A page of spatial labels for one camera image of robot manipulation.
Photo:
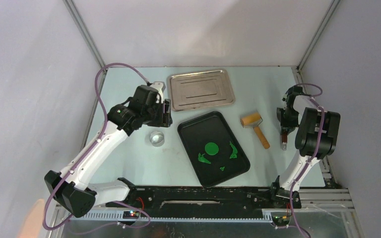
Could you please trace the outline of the black plastic tray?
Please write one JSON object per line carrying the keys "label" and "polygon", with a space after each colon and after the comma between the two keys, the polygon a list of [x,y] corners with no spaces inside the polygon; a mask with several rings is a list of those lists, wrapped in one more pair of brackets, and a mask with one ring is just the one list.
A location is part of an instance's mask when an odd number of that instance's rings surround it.
{"label": "black plastic tray", "polygon": [[218,111],[179,124],[177,132],[204,188],[233,179],[251,167],[247,155]]}

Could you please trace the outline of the green dough piece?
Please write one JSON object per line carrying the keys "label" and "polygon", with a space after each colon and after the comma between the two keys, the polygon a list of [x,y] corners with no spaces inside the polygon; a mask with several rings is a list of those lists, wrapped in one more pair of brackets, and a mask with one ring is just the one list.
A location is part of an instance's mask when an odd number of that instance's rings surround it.
{"label": "green dough piece", "polygon": [[219,152],[219,146],[214,142],[208,142],[205,147],[206,154],[210,156],[215,156]]}

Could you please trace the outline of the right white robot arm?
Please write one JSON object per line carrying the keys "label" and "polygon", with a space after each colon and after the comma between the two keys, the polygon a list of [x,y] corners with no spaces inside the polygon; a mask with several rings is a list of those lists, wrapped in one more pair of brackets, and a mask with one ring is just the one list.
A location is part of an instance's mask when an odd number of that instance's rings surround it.
{"label": "right white robot arm", "polygon": [[340,125],[340,114],[325,110],[315,95],[303,91],[302,83],[290,87],[282,100],[284,107],[276,110],[281,148],[286,149],[288,135],[295,131],[296,152],[284,173],[270,186],[268,199],[274,207],[295,201],[308,172],[335,151]]}

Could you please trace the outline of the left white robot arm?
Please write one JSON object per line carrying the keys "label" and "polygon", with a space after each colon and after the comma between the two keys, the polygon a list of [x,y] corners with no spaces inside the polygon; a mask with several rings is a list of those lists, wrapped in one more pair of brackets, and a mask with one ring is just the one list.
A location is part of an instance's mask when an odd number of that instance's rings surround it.
{"label": "left white robot arm", "polygon": [[91,183],[91,179],[108,156],[143,125],[169,127],[172,124],[170,100],[163,92],[166,86],[156,81],[137,87],[127,99],[127,106],[113,106],[105,115],[102,129],[83,150],[59,172],[44,177],[51,198],[74,217],[86,215],[94,206],[119,201],[132,206],[137,200],[133,184],[125,178],[113,182]]}

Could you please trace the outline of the wooden dough roller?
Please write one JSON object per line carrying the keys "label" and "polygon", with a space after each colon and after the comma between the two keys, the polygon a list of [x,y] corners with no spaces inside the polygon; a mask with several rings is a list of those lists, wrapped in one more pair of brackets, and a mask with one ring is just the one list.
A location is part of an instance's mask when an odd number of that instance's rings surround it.
{"label": "wooden dough roller", "polygon": [[243,116],[240,118],[240,123],[242,127],[244,128],[252,128],[256,136],[258,137],[261,145],[264,147],[264,149],[269,149],[270,144],[268,140],[266,139],[265,135],[263,134],[261,128],[259,125],[263,122],[263,119],[259,112],[252,113],[246,116]]}

